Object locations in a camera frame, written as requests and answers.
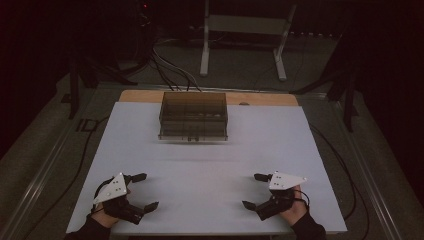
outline table leg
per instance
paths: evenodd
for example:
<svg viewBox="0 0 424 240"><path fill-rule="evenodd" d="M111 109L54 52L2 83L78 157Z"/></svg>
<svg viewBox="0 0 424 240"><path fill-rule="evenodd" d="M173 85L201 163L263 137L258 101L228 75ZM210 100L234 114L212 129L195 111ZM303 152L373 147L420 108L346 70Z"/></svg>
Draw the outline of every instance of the table leg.
<svg viewBox="0 0 424 240"><path fill-rule="evenodd" d="M209 0L205 0L205 26L203 36L203 53L202 61L200 63L200 76L206 77L208 75L209 67Z"/></svg>

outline floor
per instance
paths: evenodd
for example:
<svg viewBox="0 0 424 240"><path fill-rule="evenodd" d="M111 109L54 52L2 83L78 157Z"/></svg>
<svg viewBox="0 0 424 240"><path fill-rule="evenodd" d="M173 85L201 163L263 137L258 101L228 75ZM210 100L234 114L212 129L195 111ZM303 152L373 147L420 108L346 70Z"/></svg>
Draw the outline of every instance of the floor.
<svg viewBox="0 0 424 240"><path fill-rule="evenodd" d="M277 78L272 47L267 44L239 45L225 41L212 44L207 77L199 76L200 40L165 39L156 44L155 50L162 58L190 73L204 90L287 93L316 81L336 44L333 39L290 36L282 55L288 76L285 82ZM102 122L90 134L76 130L80 119L100 120L108 116L124 89L166 89L155 66L150 65L128 77L138 83L135 87L122 86L99 75L102 81L97 89L82 89L80 111L73 121L68 120L69 105L61 103L63 95L69 92L69 76L58 82L57 95L0 162L1 237L63 238L107 122ZM187 86L185 78L164 71L181 88ZM355 95L354 106L358 114L352 119L354 132L349 133L340 120L343 99L328 102L325 97L328 88L327 84L297 96L313 126L311 130L342 214L346 216L356 206L346 220L348 232L329 234L328 239L363 239L364 236L373 240L424 239L424 210L361 94L357 92ZM355 195L344 169L349 171L355 183ZM295 239L291 234L248 237L265 238ZM112 236L111 239L127 237ZM175 239L194 238L182 236Z"/></svg>

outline metal frame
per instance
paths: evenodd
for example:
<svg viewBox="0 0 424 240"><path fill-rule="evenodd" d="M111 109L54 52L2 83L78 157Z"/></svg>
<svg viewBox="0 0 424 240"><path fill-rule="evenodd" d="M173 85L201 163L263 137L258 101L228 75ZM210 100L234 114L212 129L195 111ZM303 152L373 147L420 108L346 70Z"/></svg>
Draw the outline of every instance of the metal frame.
<svg viewBox="0 0 424 240"><path fill-rule="evenodd" d="M203 37L203 53L200 64L200 76L206 77L209 68L209 31L260 33L270 35L280 35L280 45L273 50L275 66L278 72L278 79L286 81L287 75L284 70L281 54L286 43L293 16L296 11L296 4L291 6L287 19L238 17L209 14L209 0L205 0L205 26Z"/></svg>

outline black cable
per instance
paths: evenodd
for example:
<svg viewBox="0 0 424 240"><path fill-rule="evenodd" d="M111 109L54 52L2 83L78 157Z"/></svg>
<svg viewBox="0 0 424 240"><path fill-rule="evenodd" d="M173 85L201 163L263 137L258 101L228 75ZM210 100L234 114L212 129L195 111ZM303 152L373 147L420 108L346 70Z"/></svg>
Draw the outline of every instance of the black cable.
<svg viewBox="0 0 424 240"><path fill-rule="evenodd" d="M160 66L158 64L158 62L156 61L156 59L154 59L154 57L152 57L151 61L155 64L154 66L151 66L153 69L155 69L156 71L158 71L159 76L162 78L162 80L168 85L169 89L171 89L172 91L175 91L174 88L172 87L172 85L174 85L177 89L179 89L178 85L171 81L162 71L162 69L160 69Z"/></svg>
<svg viewBox="0 0 424 240"><path fill-rule="evenodd" d="M355 211L355 209L356 209L356 192L358 193L358 195L359 195L359 197L361 199L362 205L364 206L365 215L366 215L366 218L367 218L366 230L365 230L364 236L361 238L362 240L364 240L368 236L368 232L369 232L369 228L370 228L370 216L369 216L367 205L365 203L365 199L362 196L361 192L359 191L358 186L356 186L355 182L353 181L352 176L350 175L349 169L347 168L347 165L346 165L345 161L343 160L343 158L339 154L339 152L336 150L336 148L330 143L330 141L324 136L324 134L322 134L318 130L317 127L315 127L311 123L309 123L309 126L311 127L311 130L312 131L314 131L316 134L318 134L328 144L328 146L331 148L331 150L333 151L334 155L336 156L337 160L341 164L344 172L346 173L346 175L349 178L349 183L351 185L352 193L354 195L354 204L353 204L353 207L352 207L351 211L345 217L343 217L344 220L347 220L352 215L352 213Z"/></svg>
<svg viewBox="0 0 424 240"><path fill-rule="evenodd" d="M154 55L157 56L160 60L164 61L165 63L169 64L170 66L173 66L175 69L177 69L184 78L187 79L188 83L191 83L194 85L194 87L199 90L199 92L201 92L202 90L200 90L199 86L197 85L197 82L194 79L191 79L189 76L187 76L187 72L185 72L184 70L182 70L181 68L179 68L177 65L173 64L171 61L165 59L162 56L159 56L159 54L156 51L153 51Z"/></svg>
<svg viewBox="0 0 424 240"><path fill-rule="evenodd" d="M85 145L84 145L84 150L82 152L81 155L81 159L80 159L80 163L78 166L78 170L75 173L73 179L71 180L71 182L68 184L68 186L65 188L65 190L62 192L62 194L56 199L56 201L47 209L47 211L45 211L41 217L38 218L38 220L35 222L35 224L28 230L28 232L24 235L24 237L22 238L23 240L27 239L28 236L32 233L32 231L34 231L34 229L38 226L38 224L41 223L41 221L47 216L47 214L49 214L49 212L60 202L60 200L62 200L62 198L66 195L66 193L68 193L69 189L72 187L72 185L75 183L75 181L78 178L78 175L81 172L82 169L82 165L84 163L84 158L85 155L87 153L87 148L88 148L88 143L90 141L91 136L93 135L93 132L96 131L97 127L104 122L105 120L107 120L109 117L105 117L103 119L101 119L100 121L96 121L96 125L94 126L94 128L90 131L90 133L88 134L88 137L85 141Z"/></svg>
<svg viewBox="0 0 424 240"><path fill-rule="evenodd" d="M330 143L330 141L318 130L317 127L315 127L312 124L309 124L309 126L311 127L311 130L314 131L316 134L318 134L318 136L320 136L327 143L327 145L331 148L334 155L336 156L336 159L338 160L338 162L342 166L343 171L345 172L345 174L347 175L347 177L349 179L349 184L350 184L350 187L351 187L351 190L352 190L352 195L353 195L353 205L352 205L352 208L349 211L349 213L346 216L343 217L344 220L347 220L353 214L353 212L355 211L356 203L357 203L355 185L354 185L352 176L351 176L349 169L347 168L346 163L344 162L342 156L338 153L338 151L334 148L334 146Z"/></svg>
<svg viewBox="0 0 424 240"><path fill-rule="evenodd" d="M310 203L311 203L311 200L309 200L309 197L308 197L308 195L306 194L306 193L304 193L304 192L302 192L302 191L300 191L300 190L294 190L295 192L300 192L302 195L304 195L305 197L306 197L306 199L308 199L308 202L305 202L305 204L306 204L306 206L309 208L309 205L310 205Z"/></svg>
<svg viewBox="0 0 424 240"><path fill-rule="evenodd" d="M180 75L181 77L183 77L183 78L185 78L186 80L187 80L187 91L189 90L189 88L190 88L190 84L192 83L192 81L190 80L190 78L187 76L187 74L185 74L183 71L175 71L174 69L172 69L172 68L170 68L170 67L168 67L168 66L166 66L166 65L163 65L163 64L161 64L161 63L159 63L159 62L157 62L157 64L159 65L159 66L161 66L161 67L163 67L163 68L166 68L167 70L169 70L169 71L171 71L171 72L173 72L173 73L175 73L175 74L178 74L178 75Z"/></svg>

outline white table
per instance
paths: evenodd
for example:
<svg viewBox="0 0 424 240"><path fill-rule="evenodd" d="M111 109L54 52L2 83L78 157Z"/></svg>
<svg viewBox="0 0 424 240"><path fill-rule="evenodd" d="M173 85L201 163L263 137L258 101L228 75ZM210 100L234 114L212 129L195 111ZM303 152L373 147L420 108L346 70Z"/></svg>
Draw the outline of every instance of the white table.
<svg viewBox="0 0 424 240"><path fill-rule="evenodd" d="M119 172L147 173L129 185L132 205L159 201L139 225L120 221L122 235L270 235L291 232L278 216L260 221L242 200L262 203L270 192L255 173L307 177L311 215L327 232L346 226L301 107L228 106L227 142L158 140L160 103L116 103L67 232L78 230L99 184Z"/></svg>

